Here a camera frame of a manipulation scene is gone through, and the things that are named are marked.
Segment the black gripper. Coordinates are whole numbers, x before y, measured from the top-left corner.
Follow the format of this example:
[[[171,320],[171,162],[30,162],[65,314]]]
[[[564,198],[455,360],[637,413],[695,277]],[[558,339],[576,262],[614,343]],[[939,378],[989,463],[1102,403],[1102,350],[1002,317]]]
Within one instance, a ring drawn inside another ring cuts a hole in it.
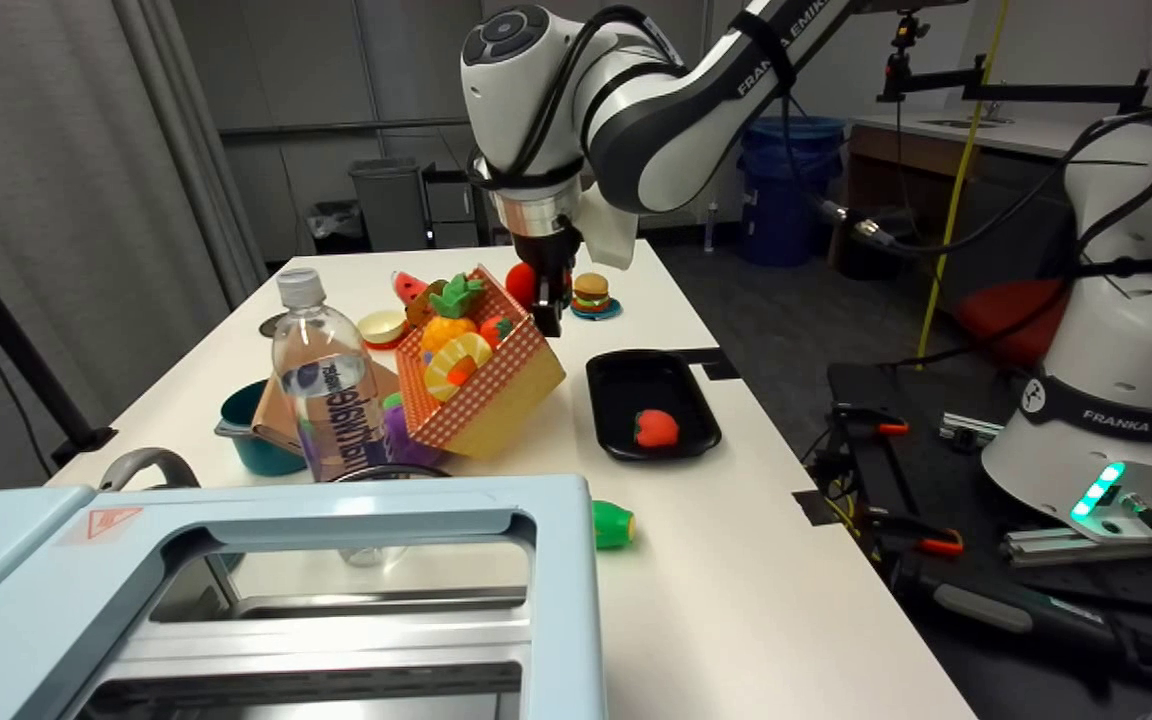
[[[537,304],[537,328],[543,338],[561,338],[561,320],[564,320],[564,308],[570,308],[564,281],[576,268],[581,232],[573,223],[561,223],[548,235],[518,235],[511,250],[540,281],[548,281],[543,292],[540,292],[540,304]]]

